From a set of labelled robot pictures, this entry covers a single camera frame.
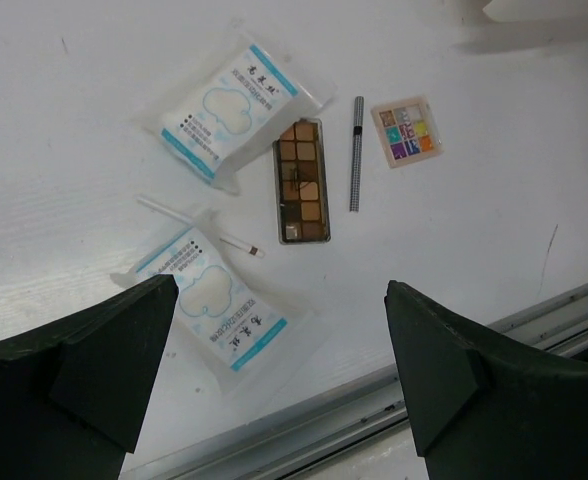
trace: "colorful eyeshadow palette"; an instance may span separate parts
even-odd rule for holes
[[[425,97],[379,105],[372,109],[372,117],[390,168],[443,153]]]
[[[285,245],[330,240],[320,120],[304,119],[274,142],[278,223]]]

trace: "scuff mark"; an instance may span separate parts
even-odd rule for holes
[[[556,238],[556,232],[558,232],[558,223],[556,227],[554,227],[554,233],[552,233],[552,238],[550,238],[550,244],[547,246],[547,253],[545,254],[545,261],[543,262],[543,270],[541,271],[541,283],[538,286],[538,293],[536,294],[536,299],[541,295],[541,291],[543,290],[543,282],[545,281],[545,269],[547,268],[547,260],[550,258],[550,251],[552,250],[552,244],[554,243],[554,239]]]

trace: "cotton pad package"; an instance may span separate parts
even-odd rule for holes
[[[174,321],[189,332],[196,350],[215,375],[221,392],[252,415],[294,375],[325,341],[327,325],[305,309],[282,301],[266,303],[230,268],[210,233],[208,214],[141,260],[123,286],[171,274],[179,287]],[[280,303],[279,308],[273,305]]]
[[[234,20],[206,62],[142,117],[198,177],[237,194],[235,172],[292,123],[313,117],[335,90],[282,41]]]

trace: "white table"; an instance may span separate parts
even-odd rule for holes
[[[304,27],[297,46],[339,86],[320,116],[327,245],[278,243],[270,155],[241,171],[243,195],[231,198],[129,120],[242,9]],[[506,27],[463,10],[444,27],[432,20],[409,0],[0,2],[0,339],[120,291],[109,274],[171,228],[136,193],[220,209],[221,226],[267,252],[230,250],[241,273],[335,325],[271,411],[393,362],[390,279],[484,324],[587,282],[588,17]],[[348,213],[354,96],[369,108],[423,93],[445,153],[390,170],[366,117],[361,212]],[[185,349],[170,338],[177,355],[163,359],[125,470],[238,425],[207,372],[182,362]]]

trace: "white stick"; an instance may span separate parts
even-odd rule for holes
[[[136,201],[141,205],[145,205],[146,207],[149,207],[152,210],[157,211],[158,213],[162,213],[163,215],[170,217],[174,220],[177,220],[179,222],[182,222],[186,225],[194,225],[194,220],[192,218],[182,214],[181,212],[174,210],[173,208],[168,207],[167,205],[163,205],[162,203],[159,203],[150,197],[147,197],[145,195],[137,195],[135,198]],[[243,250],[244,252],[249,253],[250,255],[254,255],[255,257],[263,258],[265,256],[265,252],[263,252],[263,250],[260,250],[258,247],[250,245],[249,243],[246,243],[233,235],[221,233],[220,240],[221,242],[225,242],[228,245],[232,245],[233,247]]]

